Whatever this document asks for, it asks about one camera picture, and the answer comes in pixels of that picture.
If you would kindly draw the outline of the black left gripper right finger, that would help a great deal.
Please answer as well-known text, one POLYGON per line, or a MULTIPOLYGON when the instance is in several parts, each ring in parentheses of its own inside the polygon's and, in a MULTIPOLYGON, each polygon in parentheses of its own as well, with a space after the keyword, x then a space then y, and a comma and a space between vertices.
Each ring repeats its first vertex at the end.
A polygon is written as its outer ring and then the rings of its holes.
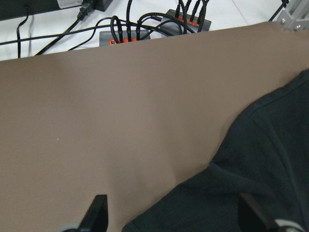
POLYGON ((276 232, 274 218, 249 193, 239 194, 238 224, 243 232, 276 232))

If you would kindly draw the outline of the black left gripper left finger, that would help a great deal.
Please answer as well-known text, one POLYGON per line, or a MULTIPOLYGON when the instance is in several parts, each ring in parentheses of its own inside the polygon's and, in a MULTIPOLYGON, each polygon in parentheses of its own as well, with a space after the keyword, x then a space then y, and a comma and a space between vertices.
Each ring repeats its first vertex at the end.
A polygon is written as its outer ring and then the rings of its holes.
POLYGON ((107 195, 96 195, 82 219, 78 231, 106 232, 108 228, 108 198, 107 195))

